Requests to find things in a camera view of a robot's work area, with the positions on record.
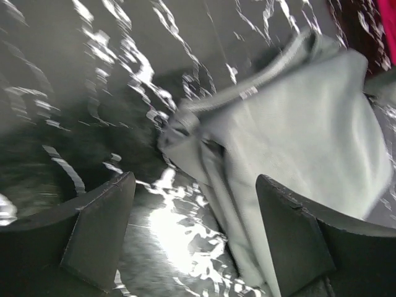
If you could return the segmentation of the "grey t shirt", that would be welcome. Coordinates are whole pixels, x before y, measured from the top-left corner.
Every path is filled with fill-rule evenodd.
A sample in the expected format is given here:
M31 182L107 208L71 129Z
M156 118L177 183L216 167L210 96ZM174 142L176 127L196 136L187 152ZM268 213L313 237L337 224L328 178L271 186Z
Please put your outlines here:
M366 69L362 54L307 29L251 78L182 101L164 127L159 149L199 183L247 285L280 292L258 176L357 219L388 188L393 168L363 92Z

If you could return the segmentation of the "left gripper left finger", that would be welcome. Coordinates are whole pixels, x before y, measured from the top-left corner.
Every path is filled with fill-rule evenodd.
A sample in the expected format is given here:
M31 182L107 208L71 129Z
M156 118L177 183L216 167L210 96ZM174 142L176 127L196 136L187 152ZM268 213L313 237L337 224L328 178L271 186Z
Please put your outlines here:
M135 189L124 173L1 227L1 296L109 296Z

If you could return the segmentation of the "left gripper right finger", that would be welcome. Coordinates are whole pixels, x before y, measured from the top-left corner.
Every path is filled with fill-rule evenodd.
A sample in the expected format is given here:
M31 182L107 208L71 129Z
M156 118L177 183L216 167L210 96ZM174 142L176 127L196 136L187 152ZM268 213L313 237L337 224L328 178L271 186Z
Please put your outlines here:
M395 296L395 229L256 181L281 296Z

